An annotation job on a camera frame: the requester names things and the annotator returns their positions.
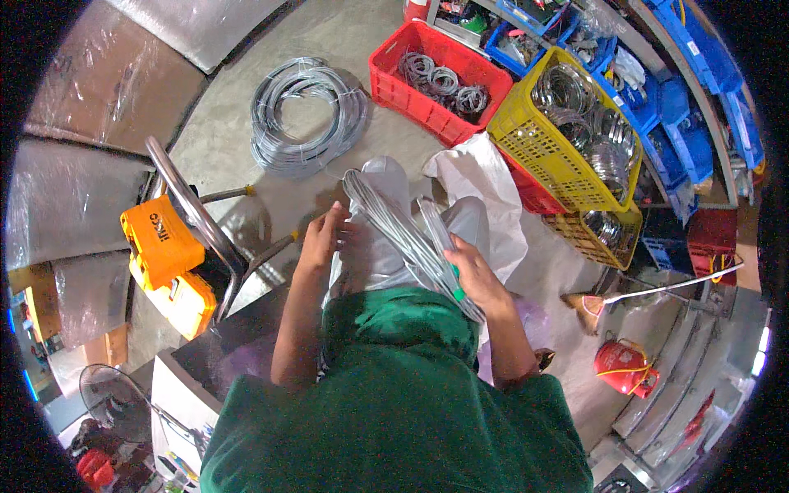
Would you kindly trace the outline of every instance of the orange tool case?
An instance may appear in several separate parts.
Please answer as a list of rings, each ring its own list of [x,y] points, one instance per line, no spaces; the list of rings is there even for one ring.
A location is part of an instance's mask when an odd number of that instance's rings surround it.
[[[156,309],[187,341],[205,332],[216,309],[216,297],[199,275],[184,272],[158,289],[149,289],[143,285],[143,274],[133,254],[129,270]]]
[[[146,290],[169,289],[171,280],[205,260],[205,248],[178,217],[167,195],[124,212],[121,227],[140,272],[135,279]]]

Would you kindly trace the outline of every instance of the human arm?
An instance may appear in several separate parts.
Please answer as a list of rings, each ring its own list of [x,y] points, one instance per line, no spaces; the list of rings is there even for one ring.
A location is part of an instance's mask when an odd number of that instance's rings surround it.
[[[444,250],[444,255],[458,268],[460,286],[488,321],[493,383],[497,388],[506,388],[539,373],[512,296],[473,245],[451,236],[457,251]]]
[[[335,202],[329,212],[309,223],[271,359],[275,385],[297,390],[315,382],[320,299],[338,240],[345,239],[353,227],[345,222],[349,216]]]

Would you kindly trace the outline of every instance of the electric fan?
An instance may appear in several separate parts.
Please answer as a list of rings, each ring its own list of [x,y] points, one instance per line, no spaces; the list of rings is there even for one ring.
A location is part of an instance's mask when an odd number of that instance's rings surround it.
[[[151,441],[151,410],[198,451],[202,437],[151,403],[151,399],[130,376],[106,364],[90,364],[80,373],[80,394],[93,419],[127,442]]]

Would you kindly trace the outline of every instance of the red plastic crate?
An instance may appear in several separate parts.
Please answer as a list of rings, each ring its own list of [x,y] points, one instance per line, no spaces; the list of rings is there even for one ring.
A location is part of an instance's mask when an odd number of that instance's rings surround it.
[[[733,256],[737,249],[737,211],[700,209],[690,217],[687,232],[688,253],[696,277],[711,274],[714,256]],[[720,280],[727,286],[737,285],[737,271]]]
[[[453,69],[463,85],[476,84],[488,90],[488,106],[476,125],[405,82],[397,67],[407,50],[428,55],[436,66]],[[400,26],[372,52],[369,65],[372,100],[421,125],[449,148],[484,130],[512,88],[512,78],[507,71],[497,69],[475,51],[433,30],[424,22],[410,21]]]
[[[521,196],[523,208],[532,214],[565,214],[567,209],[561,202],[554,198],[551,193],[537,181],[529,171],[523,169],[517,161],[512,159],[506,152],[499,149],[501,157],[510,168],[515,188]]]

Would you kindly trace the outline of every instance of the human hand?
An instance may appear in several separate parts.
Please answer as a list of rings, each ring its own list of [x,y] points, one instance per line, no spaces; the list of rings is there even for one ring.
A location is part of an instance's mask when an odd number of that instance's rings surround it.
[[[346,222],[350,213],[334,202],[328,212],[312,220],[304,235],[304,245],[296,267],[297,271],[323,274],[331,264],[331,257],[347,241],[356,225]]]
[[[443,254],[458,268],[458,280],[466,296],[470,297],[485,315],[512,304],[510,293],[493,274],[479,250],[454,233],[450,236],[457,252],[444,250]]]

